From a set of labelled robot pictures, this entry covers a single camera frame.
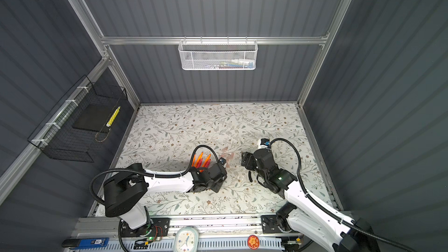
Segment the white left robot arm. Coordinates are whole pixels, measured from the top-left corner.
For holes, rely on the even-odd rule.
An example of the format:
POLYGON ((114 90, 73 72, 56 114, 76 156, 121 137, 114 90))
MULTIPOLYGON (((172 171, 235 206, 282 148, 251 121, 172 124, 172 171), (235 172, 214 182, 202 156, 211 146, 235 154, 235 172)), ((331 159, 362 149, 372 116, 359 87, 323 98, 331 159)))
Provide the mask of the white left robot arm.
POLYGON ((211 167, 192 167, 183 173, 151 173, 136 163, 103 183, 105 216, 118 217, 132 230, 149 224, 149 214, 140 200, 146 194, 180 192, 200 193, 211 190, 217 193, 227 178, 223 163, 211 167))

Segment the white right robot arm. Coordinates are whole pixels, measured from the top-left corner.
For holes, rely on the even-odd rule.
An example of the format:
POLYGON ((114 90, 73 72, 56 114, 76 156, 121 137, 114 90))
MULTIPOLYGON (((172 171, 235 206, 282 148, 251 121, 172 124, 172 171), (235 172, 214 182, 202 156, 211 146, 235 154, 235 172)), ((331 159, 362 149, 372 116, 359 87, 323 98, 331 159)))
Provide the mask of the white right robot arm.
POLYGON ((354 220, 305 190, 295 175, 278 167, 270 149, 242 153, 241 165, 255 171, 264 180, 261 185, 287 201, 276 212, 276 222, 281 230, 300 232, 328 252, 380 250, 374 238, 357 231, 373 232, 365 220, 354 220))

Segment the orange highlighter right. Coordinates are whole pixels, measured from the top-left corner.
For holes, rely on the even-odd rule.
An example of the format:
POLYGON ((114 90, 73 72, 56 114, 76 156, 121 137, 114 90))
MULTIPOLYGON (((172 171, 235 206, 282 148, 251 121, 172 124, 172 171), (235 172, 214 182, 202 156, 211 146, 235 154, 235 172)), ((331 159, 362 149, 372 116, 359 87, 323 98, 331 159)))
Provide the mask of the orange highlighter right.
POLYGON ((203 168, 207 168, 210 165, 210 161, 211 161, 211 154, 209 154, 207 156, 207 158, 205 159, 205 161, 203 162, 203 164, 201 166, 203 168))

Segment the orange highlighter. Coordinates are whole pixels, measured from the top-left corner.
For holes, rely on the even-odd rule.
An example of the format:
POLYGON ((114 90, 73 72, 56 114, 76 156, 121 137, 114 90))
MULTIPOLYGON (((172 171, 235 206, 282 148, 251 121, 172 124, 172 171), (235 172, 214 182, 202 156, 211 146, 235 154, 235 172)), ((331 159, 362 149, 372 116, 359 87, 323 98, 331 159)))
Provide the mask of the orange highlighter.
POLYGON ((203 164, 201 166, 203 168, 207 168, 210 165, 210 161, 211 161, 211 154, 209 154, 207 156, 207 158, 205 159, 205 161, 203 162, 203 164))
POLYGON ((195 168, 200 168, 201 165, 203 164, 203 155, 204 155, 204 153, 202 152, 202 153, 200 153, 200 155, 198 156, 198 158, 197 158, 197 160, 196 160, 196 163, 195 163, 195 165, 194 165, 195 168))
POLYGON ((197 162, 198 162, 198 161, 197 161, 197 155, 194 154, 191 166, 192 166, 193 168, 196 168, 196 167, 197 167, 197 162))

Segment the orange highlighter far left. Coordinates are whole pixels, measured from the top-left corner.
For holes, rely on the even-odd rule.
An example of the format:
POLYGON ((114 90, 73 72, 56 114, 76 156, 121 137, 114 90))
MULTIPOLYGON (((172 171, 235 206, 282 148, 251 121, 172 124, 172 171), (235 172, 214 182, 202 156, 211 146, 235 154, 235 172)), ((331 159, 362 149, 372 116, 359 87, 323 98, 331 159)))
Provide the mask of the orange highlighter far left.
POLYGON ((197 167, 197 162, 198 162, 198 161, 197 161, 197 155, 194 154, 191 166, 192 166, 193 168, 196 168, 196 167, 197 167))

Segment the orange highlighter middle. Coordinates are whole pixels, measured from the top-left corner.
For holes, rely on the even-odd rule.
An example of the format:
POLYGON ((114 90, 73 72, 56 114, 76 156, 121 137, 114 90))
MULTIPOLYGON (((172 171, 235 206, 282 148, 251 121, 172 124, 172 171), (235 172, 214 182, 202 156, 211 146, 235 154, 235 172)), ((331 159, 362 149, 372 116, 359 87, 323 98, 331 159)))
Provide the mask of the orange highlighter middle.
POLYGON ((200 155, 198 156, 198 158, 197 158, 197 160, 196 160, 196 163, 195 163, 195 165, 194 165, 195 168, 200 168, 201 165, 203 164, 203 155, 204 155, 204 153, 202 152, 202 153, 200 153, 200 155))

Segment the white analog clock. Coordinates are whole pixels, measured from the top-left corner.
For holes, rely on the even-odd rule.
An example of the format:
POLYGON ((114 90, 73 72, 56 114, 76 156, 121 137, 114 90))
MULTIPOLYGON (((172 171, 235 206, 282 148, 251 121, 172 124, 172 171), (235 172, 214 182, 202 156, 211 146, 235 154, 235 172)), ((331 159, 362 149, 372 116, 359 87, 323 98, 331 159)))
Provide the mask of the white analog clock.
POLYGON ((180 229, 173 242, 174 252, 196 252, 199 247, 200 234, 194 227, 184 227, 180 229))

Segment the red round sticker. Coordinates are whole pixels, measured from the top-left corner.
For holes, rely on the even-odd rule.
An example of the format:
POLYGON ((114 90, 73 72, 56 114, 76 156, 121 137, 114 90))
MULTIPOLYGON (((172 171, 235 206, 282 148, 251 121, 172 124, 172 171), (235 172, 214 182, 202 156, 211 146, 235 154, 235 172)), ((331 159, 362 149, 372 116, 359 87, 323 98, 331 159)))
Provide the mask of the red round sticker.
POLYGON ((257 250, 260 247, 260 239, 254 234, 250 235, 247 239, 247 246, 251 250, 257 250))

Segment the yellow highlighter in basket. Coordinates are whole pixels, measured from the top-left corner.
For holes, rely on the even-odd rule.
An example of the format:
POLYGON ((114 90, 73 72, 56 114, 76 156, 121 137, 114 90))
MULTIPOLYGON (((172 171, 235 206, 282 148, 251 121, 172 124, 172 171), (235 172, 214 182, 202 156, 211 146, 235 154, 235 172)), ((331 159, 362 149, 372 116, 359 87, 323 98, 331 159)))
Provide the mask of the yellow highlighter in basket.
POLYGON ((113 112, 113 114, 112 114, 112 115, 110 116, 110 118, 108 119, 108 122, 106 123, 106 127, 110 128, 110 127, 113 125, 114 120, 115 120, 116 117, 119 115, 120 110, 121 110, 121 107, 120 107, 120 106, 117 107, 117 108, 115 109, 115 111, 113 112))

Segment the black pad in basket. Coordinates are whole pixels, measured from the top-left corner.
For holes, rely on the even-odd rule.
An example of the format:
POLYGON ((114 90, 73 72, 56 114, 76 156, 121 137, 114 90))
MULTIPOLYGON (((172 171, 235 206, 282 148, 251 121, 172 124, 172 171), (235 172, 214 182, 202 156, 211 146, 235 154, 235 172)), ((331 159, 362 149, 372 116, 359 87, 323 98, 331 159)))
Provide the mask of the black pad in basket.
POLYGON ((106 123, 111 115, 112 110, 107 106, 88 105, 75 120, 72 128, 105 134, 110 130, 106 123))

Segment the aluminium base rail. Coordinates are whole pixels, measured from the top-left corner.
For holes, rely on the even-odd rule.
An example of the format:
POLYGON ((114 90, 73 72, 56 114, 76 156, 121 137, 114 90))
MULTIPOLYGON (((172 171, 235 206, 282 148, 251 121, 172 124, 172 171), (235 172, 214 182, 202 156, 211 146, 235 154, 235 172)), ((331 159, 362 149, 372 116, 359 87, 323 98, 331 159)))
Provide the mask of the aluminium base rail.
POLYGON ((73 239, 93 241, 91 252, 285 252, 306 243, 284 233, 268 213, 155 216, 152 226, 132 231, 117 218, 81 218, 73 239))

